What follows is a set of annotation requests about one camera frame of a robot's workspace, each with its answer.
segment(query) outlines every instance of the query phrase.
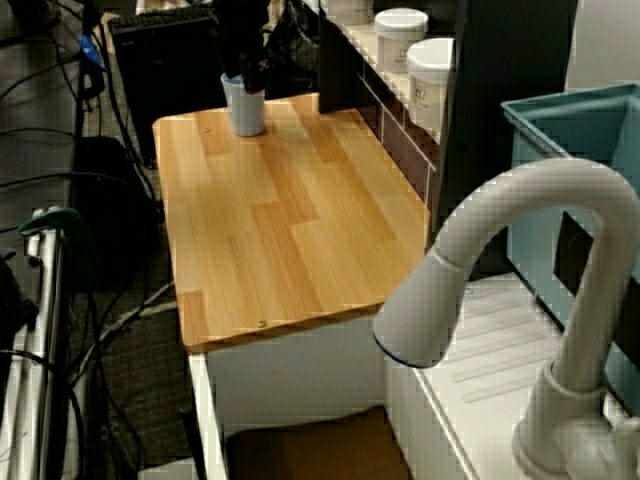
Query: white faucet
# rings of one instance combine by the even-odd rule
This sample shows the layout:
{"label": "white faucet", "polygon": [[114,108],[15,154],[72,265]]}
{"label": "white faucet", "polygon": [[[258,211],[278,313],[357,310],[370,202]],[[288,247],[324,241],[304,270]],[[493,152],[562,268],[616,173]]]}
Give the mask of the white faucet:
{"label": "white faucet", "polygon": [[541,160],[475,190],[385,302],[374,335],[396,361],[435,366],[449,348],[483,248],[521,215],[559,205],[589,209],[597,232],[562,346],[543,368],[515,429],[514,457],[535,480],[638,480],[640,419],[612,428],[602,410],[604,366],[640,248],[640,200],[610,168],[581,159]]}

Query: green clip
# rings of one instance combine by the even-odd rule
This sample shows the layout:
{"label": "green clip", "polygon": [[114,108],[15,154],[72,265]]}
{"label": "green clip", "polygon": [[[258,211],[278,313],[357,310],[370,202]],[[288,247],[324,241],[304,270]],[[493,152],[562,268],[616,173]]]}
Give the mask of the green clip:
{"label": "green clip", "polygon": [[100,276],[100,259],[80,214],[73,208],[52,207],[24,222],[18,232],[29,237],[49,229],[64,232],[71,252],[74,285],[82,290],[93,289]]}

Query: white lid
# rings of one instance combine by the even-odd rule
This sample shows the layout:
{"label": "white lid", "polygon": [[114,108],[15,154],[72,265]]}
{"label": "white lid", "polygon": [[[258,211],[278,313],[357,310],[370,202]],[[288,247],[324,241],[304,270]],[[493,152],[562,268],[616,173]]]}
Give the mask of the white lid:
{"label": "white lid", "polygon": [[423,82],[446,85],[452,52],[453,38],[431,38],[412,45],[407,52],[409,74]]}
{"label": "white lid", "polygon": [[428,31],[429,16],[413,8],[391,8],[376,15],[376,33],[395,40],[420,40]]}

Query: brown drawer bottom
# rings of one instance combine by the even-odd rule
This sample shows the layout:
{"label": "brown drawer bottom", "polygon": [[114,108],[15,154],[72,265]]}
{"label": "brown drawer bottom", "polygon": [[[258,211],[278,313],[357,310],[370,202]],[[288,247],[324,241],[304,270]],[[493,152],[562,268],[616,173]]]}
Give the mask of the brown drawer bottom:
{"label": "brown drawer bottom", "polygon": [[229,437],[231,480],[412,480],[384,407]]}

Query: wooden tabletop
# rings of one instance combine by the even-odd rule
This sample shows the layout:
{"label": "wooden tabletop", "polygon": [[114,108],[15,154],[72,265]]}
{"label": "wooden tabletop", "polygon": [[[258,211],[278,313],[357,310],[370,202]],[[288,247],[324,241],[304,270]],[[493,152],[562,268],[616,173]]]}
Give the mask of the wooden tabletop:
{"label": "wooden tabletop", "polygon": [[303,95],[267,102],[265,123],[154,125],[188,352],[375,312],[424,254],[429,211],[357,111]]}

